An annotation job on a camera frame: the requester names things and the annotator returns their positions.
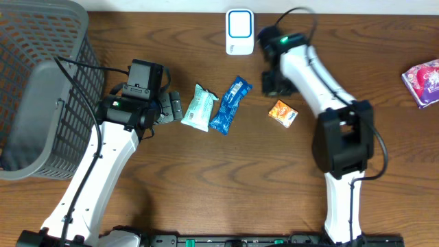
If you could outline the mint green wipes packet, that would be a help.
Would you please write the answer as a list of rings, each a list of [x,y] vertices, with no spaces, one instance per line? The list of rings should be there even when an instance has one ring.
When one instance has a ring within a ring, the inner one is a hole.
[[[214,93],[196,84],[193,99],[181,123],[208,132],[213,106],[218,100],[219,98]]]

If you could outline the orange tissue packet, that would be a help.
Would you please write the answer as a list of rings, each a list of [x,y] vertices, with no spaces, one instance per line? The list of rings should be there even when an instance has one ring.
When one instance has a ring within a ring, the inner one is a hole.
[[[278,100],[269,111],[268,116],[278,121],[285,128],[289,128],[298,116],[298,111]]]

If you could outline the blue snack wrapper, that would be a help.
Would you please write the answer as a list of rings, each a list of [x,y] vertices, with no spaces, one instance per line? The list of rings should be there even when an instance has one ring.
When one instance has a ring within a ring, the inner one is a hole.
[[[209,126],[223,135],[227,135],[233,122],[240,101],[252,90],[252,85],[242,77],[237,76],[227,92],[223,95],[222,101],[214,118]]]

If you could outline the purple noodle packet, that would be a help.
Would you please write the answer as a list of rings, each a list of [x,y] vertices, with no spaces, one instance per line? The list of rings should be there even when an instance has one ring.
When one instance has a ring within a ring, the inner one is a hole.
[[[413,66],[401,79],[419,108],[438,102],[438,59]]]

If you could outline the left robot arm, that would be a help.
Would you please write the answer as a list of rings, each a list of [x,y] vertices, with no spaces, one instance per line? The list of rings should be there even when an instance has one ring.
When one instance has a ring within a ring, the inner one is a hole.
[[[37,232],[24,230],[17,246],[143,246],[147,237],[129,226],[100,235],[102,218],[121,172],[155,124],[182,119],[180,95],[150,100],[108,95],[97,111],[78,169],[58,206]]]

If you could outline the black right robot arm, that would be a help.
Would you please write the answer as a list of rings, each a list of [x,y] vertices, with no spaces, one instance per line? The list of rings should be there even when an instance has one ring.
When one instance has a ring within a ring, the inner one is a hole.
[[[305,35],[283,35],[272,25],[257,39],[271,71],[303,96],[317,119],[311,149],[327,186],[327,241],[357,245],[361,182],[374,154],[372,106],[336,82]]]

